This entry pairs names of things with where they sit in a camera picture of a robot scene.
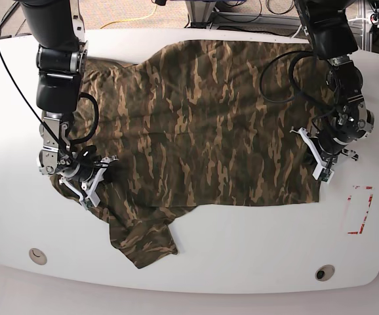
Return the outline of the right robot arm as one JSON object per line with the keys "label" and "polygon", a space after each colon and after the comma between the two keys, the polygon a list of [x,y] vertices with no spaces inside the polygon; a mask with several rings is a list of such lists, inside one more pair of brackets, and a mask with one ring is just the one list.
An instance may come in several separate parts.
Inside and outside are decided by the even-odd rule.
{"label": "right robot arm", "polygon": [[[58,175],[85,208],[100,203],[96,189],[104,180],[114,156],[101,157],[95,146],[77,147],[96,133],[99,108],[93,96],[81,91],[88,43],[78,1],[21,1],[20,6],[39,44],[36,105],[41,109],[40,133],[43,147],[37,159],[42,175]],[[94,121],[87,135],[70,139],[78,102],[89,100]]]}

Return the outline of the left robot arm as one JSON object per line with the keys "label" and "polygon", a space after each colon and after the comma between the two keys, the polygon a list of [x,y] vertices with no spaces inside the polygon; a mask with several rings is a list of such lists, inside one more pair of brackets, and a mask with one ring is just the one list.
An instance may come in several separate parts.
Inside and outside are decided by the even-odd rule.
{"label": "left robot arm", "polygon": [[361,92],[363,76],[350,59],[358,50],[345,10],[351,1],[295,1],[302,27],[307,31],[313,50],[294,57],[289,72],[297,61],[312,56],[328,62],[327,85],[334,93],[332,109],[323,112],[323,127],[311,136],[305,128],[296,130],[315,160],[313,177],[330,182],[336,163],[357,160],[347,147],[366,137],[374,128],[374,114],[366,108]]}

